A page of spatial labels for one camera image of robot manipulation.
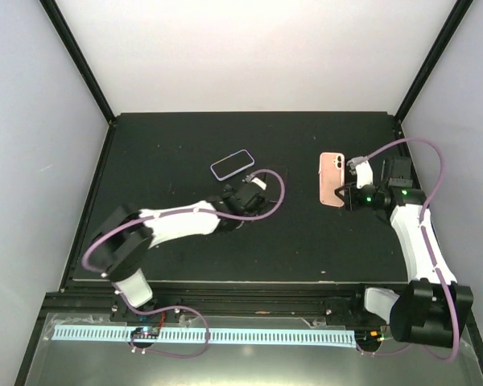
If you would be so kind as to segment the phone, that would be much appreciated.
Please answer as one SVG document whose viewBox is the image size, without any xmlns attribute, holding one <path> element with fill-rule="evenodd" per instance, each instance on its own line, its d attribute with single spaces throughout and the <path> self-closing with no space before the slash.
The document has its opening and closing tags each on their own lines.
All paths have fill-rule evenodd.
<svg viewBox="0 0 483 386">
<path fill-rule="evenodd" d="M 323 152 L 319 161 L 319 199 L 329 207 L 343 207 L 335 190 L 345 184 L 345 156 L 342 153 Z"/>
<path fill-rule="evenodd" d="M 254 157 L 248 150 L 239 150 L 214 162 L 210 166 L 210 170 L 218 181 L 225 181 L 226 179 L 249 169 L 254 164 Z"/>
</svg>

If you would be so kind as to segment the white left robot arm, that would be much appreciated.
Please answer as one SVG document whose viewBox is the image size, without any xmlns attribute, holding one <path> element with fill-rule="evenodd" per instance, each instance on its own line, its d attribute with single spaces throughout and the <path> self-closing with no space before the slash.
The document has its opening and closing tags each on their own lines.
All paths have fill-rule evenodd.
<svg viewBox="0 0 483 386">
<path fill-rule="evenodd" d="M 226 186 L 221 195 L 167 210 L 120 207 L 99 228 L 81 264 L 108 279 L 125 296 L 128 311 L 139 321 L 151 319 L 153 298 L 142 259 L 146 251 L 187 236 L 232 232 L 266 206 L 266 183 L 247 178 L 236 189 Z"/>
</svg>

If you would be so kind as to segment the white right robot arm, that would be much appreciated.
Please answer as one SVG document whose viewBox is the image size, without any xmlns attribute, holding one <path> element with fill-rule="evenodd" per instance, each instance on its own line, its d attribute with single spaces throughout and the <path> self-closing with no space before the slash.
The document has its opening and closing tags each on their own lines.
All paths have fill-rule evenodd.
<svg viewBox="0 0 483 386">
<path fill-rule="evenodd" d="M 390 328 L 394 340 L 457 351 L 473 304 L 473 292 L 459 285 L 442 256 L 426 207 L 426 194 L 414 186 L 411 160 L 384 160 L 379 182 L 369 160 L 357 157 L 346 166 L 353 181 L 335 190 L 349 211 L 383 211 L 404 257 L 408 285 L 400 294 L 368 287 L 349 305 L 352 319 L 370 323 L 377 316 Z"/>
</svg>

